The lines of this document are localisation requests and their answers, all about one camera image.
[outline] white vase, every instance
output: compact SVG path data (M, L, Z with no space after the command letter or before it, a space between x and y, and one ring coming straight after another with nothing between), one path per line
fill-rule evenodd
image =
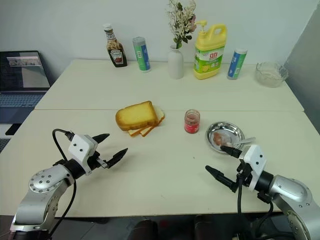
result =
M172 79L180 79L184 76L184 56L180 52L180 48L176 49L175 44L170 46L168 70Z

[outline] ketchup bottle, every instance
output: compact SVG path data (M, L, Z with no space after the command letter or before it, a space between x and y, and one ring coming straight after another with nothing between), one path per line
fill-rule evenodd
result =
M116 68L127 66L127 58L125 55L124 47L116 39L114 30L112 29L111 24L106 23L103 25L103 28L107 38L106 49L109 53L109 56L113 65Z

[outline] green and white can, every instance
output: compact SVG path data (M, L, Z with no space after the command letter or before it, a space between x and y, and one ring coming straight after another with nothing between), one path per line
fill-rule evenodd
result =
M151 68L145 38L137 36L132 39L132 42L139 69L144 73L149 72Z

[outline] black cable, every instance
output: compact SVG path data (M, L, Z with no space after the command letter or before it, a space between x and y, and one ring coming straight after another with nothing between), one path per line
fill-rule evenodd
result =
M73 193L72 193L72 197L70 200L70 203L68 205L68 207L65 209L64 213L62 214L62 216L60 217L59 221L54 225L53 229L51 230L49 237L52 237L52 235L54 234L55 230L57 229L57 227L59 226L59 224L62 222L62 220L65 218L65 216L67 215L69 209L71 208L72 203L75 200L75 196L76 196L76 192L77 192L77 183L76 180L74 180L73 183Z
M63 159L65 162L67 162L67 157L64 153L64 151L61 149L58 141L57 141L57 138L56 138L56 132L61 132L61 133L64 133L64 135L67 136L67 138L71 141L70 138L72 138L73 136L73 133L69 132L69 131L65 131L65 130L62 130L62 129L59 129L59 128L56 128L52 131L52 137L53 137L53 141L56 145L56 147L59 149L59 152L61 153ZM60 223L62 222L62 220L65 218L65 216L67 215L68 211L70 210L71 208L71 205L72 203L74 202L75 200L75 197L76 197L76 193L77 193L77 182L76 180L74 180L74 183L73 183L73 193L72 193L72 197L71 197L71 200L69 202L69 205L66 207L64 213L62 214L62 216L60 217L60 219L58 220L58 222L54 225L53 229L51 230L50 234L49 234L49 239L52 237L52 235L54 234L55 230L57 229L57 227L60 225Z
M273 204L272 202L269 202L269 204L270 204L269 211L259 220L259 223L258 223L258 225L256 226L255 233L254 233L254 234L255 234L255 237L258 236L259 230L260 230L262 224L264 223L264 221L265 221L268 217L270 217L270 215L271 215L272 212L274 211L274 204Z
M237 201L237 209L238 209L239 215L242 214L242 212L241 212L242 183L243 183L242 178L239 178L238 201Z
M56 129L54 129L54 130L52 131L53 141L54 141L56 147L59 149L59 152L61 153L64 161L67 162L67 161L68 161L68 160L67 160L67 157L66 157L66 155L64 154L64 151L62 151L62 149L61 149L61 147L60 147L60 145L59 145L59 143L58 143L58 141L57 141L56 132L61 132L61 133L66 134L67 131L62 130L62 129L59 129L59 128L56 128Z

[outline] glass jar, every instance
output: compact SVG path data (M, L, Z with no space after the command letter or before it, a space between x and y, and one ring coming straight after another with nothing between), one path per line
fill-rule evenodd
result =
M184 115L184 130L187 133L195 134L199 130L200 113L195 109L189 109Z

